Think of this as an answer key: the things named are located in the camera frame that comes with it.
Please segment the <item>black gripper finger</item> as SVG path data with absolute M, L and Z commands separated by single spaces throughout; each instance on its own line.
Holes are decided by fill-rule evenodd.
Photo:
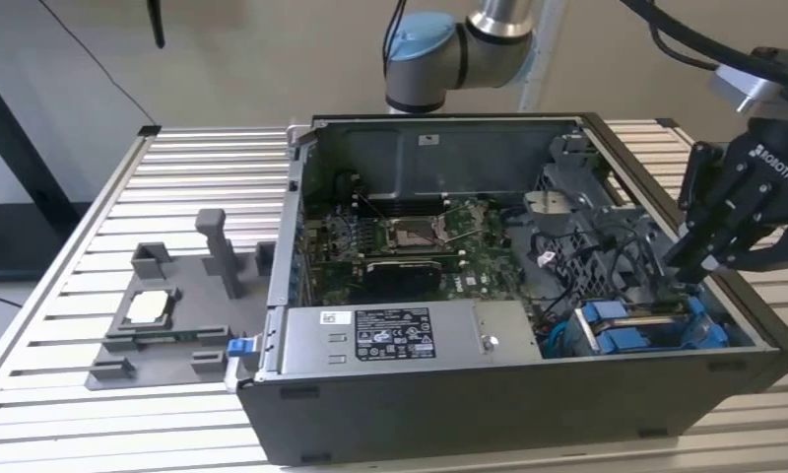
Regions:
M 719 146 L 702 141 L 693 145 L 677 198 L 683 222 L 663 257 L 679 284 L 699 284 L 719 265 L 715 251 L 730 240 L 727 220 L 734 212 L 725 199 L 742 173 L 726 167 Z
M 735 200 L 735 184 L 731 185 L 730 196 L 725 203 L 734 212 L 727 222 L 730 230 L 721 250 L 715 251 L 718 267 L 738 271 L 777 271 L 788 269 L 788 225 L 770 226 L 757 222 L 745 202 Z

